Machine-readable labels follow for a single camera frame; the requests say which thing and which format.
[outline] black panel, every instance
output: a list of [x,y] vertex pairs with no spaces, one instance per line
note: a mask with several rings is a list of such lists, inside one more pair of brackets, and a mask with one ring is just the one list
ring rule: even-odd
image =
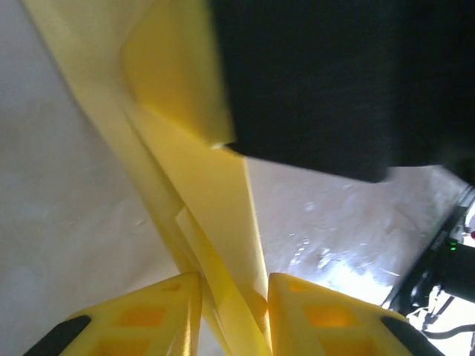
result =
[[448,294],[475,303],[475,248],[458,245],[443,256],[442,288]]
[[59,356],[90,322],[82,315],[56,325],[24,356]]
[[235,151],[377,181],[390,160],[391,1],[211,1]]
[[409,323],[382,317],[381,321],[413,356],[444,356],[429,340]]
[[247,156],[367,181],[473,179],[475,1],[209,0]]

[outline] yellow molded plastic piece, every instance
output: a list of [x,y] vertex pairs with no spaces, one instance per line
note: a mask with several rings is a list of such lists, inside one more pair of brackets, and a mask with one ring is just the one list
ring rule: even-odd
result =
[[316,284],[274,273],[269,277],[274,356],[410,356],[380,321],[400,314]]
[[84,309],[88,326],[62,356],[192,356],[201,319],[198,273],[187,273]]
[[[185,208],[177,215],[177,222],[189,245],[196,252],[197,258],[203,261],[201,267],[209,281],[223,333],[232,355],[270,356],[270,347],[261,332],[261,329],[266,329],[267,325],[259,325],[256,322],[246,306],[246,301],[232,282],[226,266],[201,227]],[[260,298],[258,300],[260,305],[255,305],[252,309],[261,311],[258,320],[263,322],[267,312],[267,302],[260,295],[256,297]]]
[[206,1],[156,1],[122,53],[141,105],[212,146],[233,140]]

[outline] black fabric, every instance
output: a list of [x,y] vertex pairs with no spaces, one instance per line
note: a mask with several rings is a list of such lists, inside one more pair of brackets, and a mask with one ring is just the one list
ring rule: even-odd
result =
[[248,156],[377,182],[474,153],[468,0],[210,0]]
[[90,317],[82,315],[56,325],[24,356],[59,356],[90,322]]

